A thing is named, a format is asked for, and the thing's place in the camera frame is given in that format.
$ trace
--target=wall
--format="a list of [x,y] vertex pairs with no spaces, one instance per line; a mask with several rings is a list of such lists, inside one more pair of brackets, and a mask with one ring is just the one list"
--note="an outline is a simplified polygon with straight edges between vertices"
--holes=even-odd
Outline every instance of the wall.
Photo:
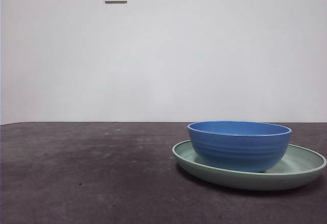
[[327,0],[1,0],[2,124],[327,122]]

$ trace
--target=dark table surface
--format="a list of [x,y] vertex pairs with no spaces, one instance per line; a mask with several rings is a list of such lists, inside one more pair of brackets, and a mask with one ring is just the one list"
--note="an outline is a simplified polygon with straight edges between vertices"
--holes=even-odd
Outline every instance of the dark table surface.
[[[281,124],[292,144],[327,155],[327,123]],[[327,223],[326,170],[285,191],[207,183],[173,158],[186,125],[1,126],[1,223]]]

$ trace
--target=dishware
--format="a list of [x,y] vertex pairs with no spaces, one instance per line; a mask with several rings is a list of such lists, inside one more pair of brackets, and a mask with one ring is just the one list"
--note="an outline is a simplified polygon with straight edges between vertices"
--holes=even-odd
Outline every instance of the dishware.
[[173,147],[178,164],[188,173],[205,181],[246,190],[285,190],[303,186],[318,178],[326,159],[304,147],[289,145],[283,158],[262,173],[235,171],[208,166],[194,151],[191,141]]
[[197,122],[188,130],[194,150],[208,165],[251,172],[273,167],[292,132],[281,125],[237,121]]

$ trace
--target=ceramic bowl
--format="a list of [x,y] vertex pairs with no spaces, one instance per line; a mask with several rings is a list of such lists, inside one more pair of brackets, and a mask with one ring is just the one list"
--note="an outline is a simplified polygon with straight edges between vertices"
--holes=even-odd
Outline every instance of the ceramic bowl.
[[292,130],[257,122],[210,121],[188,126],[195,152],[208,165],[262,172],[284,156]]

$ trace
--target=green plate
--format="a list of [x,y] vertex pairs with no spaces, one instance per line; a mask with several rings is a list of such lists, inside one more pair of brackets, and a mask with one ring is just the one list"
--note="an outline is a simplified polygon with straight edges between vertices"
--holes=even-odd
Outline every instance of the green plate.
[[191,141],[176,144],[173,153],[184,170],[200,179],[221,186],[257,191],[303,186],[318,178],[326,166],[324,156],[295,145],[289,145],[284,157],[274,167],[262,173],[208,166],[197,156]]

